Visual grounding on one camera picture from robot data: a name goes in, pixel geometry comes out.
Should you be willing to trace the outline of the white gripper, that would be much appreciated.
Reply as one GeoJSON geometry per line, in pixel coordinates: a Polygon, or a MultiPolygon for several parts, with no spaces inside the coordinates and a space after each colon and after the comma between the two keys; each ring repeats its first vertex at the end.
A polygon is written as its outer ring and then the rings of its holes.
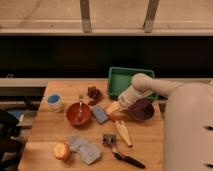
{"type": "Polygon", "coordinates": [[[106,113],[110,115],[111,113],[118,111],[120,109],[120,106],[124,109],[127,109],[141,98],[142,93],[135,89],[133,86],[130,86],[119,95],[118,101],[114,101],[106,109],[106,113]]]}

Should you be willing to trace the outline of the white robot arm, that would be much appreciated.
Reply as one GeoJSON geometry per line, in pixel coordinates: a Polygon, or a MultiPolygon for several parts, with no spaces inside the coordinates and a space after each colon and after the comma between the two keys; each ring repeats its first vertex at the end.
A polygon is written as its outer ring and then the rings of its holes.
{"type": "Polygon", "coordinates": [[[213,85],[137,73],[107,112],[128,109],[152,93],[167,98],[163,171],[213,171],[213,85]]]}

